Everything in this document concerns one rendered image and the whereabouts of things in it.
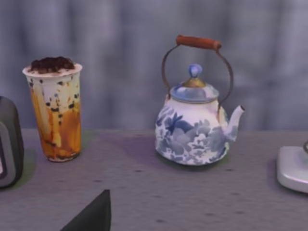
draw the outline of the blurred background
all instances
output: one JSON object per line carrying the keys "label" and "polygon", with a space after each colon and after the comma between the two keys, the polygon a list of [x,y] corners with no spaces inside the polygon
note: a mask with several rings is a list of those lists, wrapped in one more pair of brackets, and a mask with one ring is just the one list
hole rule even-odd
{"label": "blurred background", "polygon": [[[26,78],[34,59],[71,57],[84,66],[86,128],[145,129],[166,94],[160,76],[178,34],[220,40],[235,88],[224,107],[242,104],[245,130],[308,129],[307,0],[1,0],[0,95],[35,128]],[[180,47],[167,62],[171,85],[190,63],[223,97],[228,72],[213,51]]]}

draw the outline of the cream foam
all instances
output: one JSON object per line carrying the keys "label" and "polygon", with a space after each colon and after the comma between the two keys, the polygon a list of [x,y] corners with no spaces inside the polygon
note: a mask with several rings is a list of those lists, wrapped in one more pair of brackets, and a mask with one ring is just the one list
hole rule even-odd
{"label": "cream foam", "polygon": [[60,69],[58,72],[40,74],[38,71],[31,71],[31,66],[23,69],[23,74],[34,78],[51,78],[51,77],[64,77],[75,74],[82,70],[82,65],[74,63],[75,69]]}

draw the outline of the iced drink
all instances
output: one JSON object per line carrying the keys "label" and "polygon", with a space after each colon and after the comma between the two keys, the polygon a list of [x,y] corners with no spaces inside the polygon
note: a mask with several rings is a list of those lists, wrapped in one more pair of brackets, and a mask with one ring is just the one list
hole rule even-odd
{"label": "iced drink", "polygon": [[81,69],[64,57],[35,60],[23,69],[42,149],[53,162],[68,161],[80,153]]}

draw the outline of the teapot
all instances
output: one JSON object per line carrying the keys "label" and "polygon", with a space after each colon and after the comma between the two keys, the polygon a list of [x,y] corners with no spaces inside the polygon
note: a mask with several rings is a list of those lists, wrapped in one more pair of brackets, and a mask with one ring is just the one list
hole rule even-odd
{"label": "teapot", "polygon": [[[167,95],[155,123],[155,149],[166,159],[178,164],[211,164],[222,159],[229,151],[230,142],[236,141],[244,108],[239,105],[229,120],[221,106],[232,92],[233,71],[227,59],[219,53],[219,41],[179,35],[176,44],[162,60],[161,74]],[[214,50],[227,66],[230,87],[220,102],[219,92],[198,78],[202,72],[199,64],[189,66],[188,80],[170,87],[165,75],[165,64],[169,54],[180,45]]]}

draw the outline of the orange liquid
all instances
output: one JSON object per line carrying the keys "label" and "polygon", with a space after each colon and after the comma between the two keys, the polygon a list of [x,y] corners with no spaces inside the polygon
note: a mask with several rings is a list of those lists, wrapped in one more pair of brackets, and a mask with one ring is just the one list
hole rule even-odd
{"label": "orange liquid", "polygon": [[43,96],[30,92],[44,154],[56,162],[76,157],[81,150],[80,101],[60,114],[45,104]]}

